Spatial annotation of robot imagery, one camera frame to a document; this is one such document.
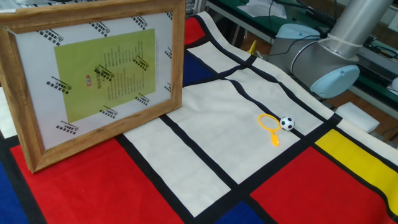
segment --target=yellow-green paper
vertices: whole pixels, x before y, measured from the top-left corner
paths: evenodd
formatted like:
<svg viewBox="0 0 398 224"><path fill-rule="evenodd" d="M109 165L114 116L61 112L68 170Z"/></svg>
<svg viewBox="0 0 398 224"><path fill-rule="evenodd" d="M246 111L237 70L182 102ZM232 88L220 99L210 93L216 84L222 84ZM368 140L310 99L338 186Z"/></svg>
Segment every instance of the yellow-green paper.
<svg viewBox="0 0 398 224"><path fill-rule="evenodd" d="M69 123L156 91L154 29L54 50Z"/></svg>

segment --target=magnifying glass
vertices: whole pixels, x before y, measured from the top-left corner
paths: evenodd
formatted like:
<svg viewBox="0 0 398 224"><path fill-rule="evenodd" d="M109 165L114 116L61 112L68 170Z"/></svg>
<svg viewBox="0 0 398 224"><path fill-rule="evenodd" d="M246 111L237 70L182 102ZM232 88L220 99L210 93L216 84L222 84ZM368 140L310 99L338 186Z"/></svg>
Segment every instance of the magnifying glass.
<svg viewBox="0 0 398 224"><path fill-rule="evenodd" d="M271 129L271 128L265 127L265 126L263 125L263 123L261 122L261 118L264 117L264 116L267 116L267 117L270 117L270 118L274 119L274 120L276 121L276 123L278 124L278 128L276 128L276 129ZM278 130L280 129L280 124L279 124L278 119L276 119L275 117L273 117L273 116L271 116L271 115L269 115L269 114L262 114L262 115L259 116L259 124L260 124L264 129L266 129L266 130L268 130L268 131L271 132L271 141L272 141L273 145L274 145L274 146L279 146L278 135L276 135L276 131L278 131Z"/></svg>

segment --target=picture frame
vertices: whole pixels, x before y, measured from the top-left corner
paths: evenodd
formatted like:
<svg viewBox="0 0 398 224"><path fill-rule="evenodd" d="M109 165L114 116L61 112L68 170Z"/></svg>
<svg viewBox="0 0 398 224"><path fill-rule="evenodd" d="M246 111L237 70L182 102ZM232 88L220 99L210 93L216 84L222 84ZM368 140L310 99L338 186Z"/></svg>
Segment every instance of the picture frame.
<svg viewBox="0 0 398 224"><path fill-rule="evenodd" d="M32 173L181 107L185 4L185 0L105 0L0 13L0 82ZM172 12L170 98L46 149L16 36L38 30L167 12Z"/></svg>

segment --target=mondrian-style mat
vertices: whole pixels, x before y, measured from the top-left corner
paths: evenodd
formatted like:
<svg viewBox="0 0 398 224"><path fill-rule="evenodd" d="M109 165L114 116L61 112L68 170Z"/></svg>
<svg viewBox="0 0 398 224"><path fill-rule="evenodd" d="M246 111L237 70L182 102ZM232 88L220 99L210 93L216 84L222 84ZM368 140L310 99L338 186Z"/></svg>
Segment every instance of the mondrian-style mat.
<svg viewBox="0 0 398 224"><path fill-rule="evenodd" d="M0 141L0 223L397 223L398 151L187 20L183 106L31 174ZM257 123L295 120L280 146Z"/></svg>

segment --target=black and white ball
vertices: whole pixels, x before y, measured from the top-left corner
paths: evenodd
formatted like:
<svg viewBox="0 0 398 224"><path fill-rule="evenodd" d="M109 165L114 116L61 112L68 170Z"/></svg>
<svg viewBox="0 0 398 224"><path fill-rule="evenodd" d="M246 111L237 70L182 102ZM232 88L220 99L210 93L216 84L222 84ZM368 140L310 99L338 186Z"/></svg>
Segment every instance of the black and white ball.
<svg viewBox="0 0 398 224"><path fill-rule="evenodd" d="M291 131L294 128L294 120L289 117L284 117L280 121L280 127L285 131Z"/></svg>

